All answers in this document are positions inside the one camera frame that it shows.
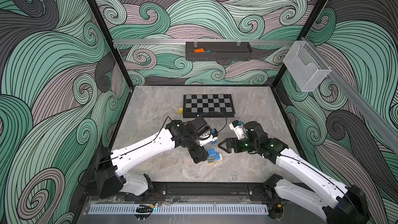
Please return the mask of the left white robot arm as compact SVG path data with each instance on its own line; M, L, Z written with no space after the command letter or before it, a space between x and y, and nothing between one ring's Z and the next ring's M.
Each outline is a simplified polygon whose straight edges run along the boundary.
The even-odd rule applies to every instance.
M128 147L109 150L105 147L95 155L94 177L100 198L119 192L134 196L150 195L152 181L146 174L128 175L138 164L178 147L186 148L194 163L207 160L205 145L215 142L218 131L212 129L202 116L192 121L165 122L157 133Z

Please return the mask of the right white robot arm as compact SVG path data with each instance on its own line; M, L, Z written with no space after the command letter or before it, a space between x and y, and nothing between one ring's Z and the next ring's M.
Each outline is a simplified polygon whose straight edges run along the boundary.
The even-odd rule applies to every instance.
M270 138L256 121L243 123L235 120L229 127L235 137L219 143L220 149L227 153L257 154L290 172L304 184L300 186L273 174L263 186L268 199L293 202L328 224L366 224L370 220L366 195L358 186L347 186L321 172L283 141Z

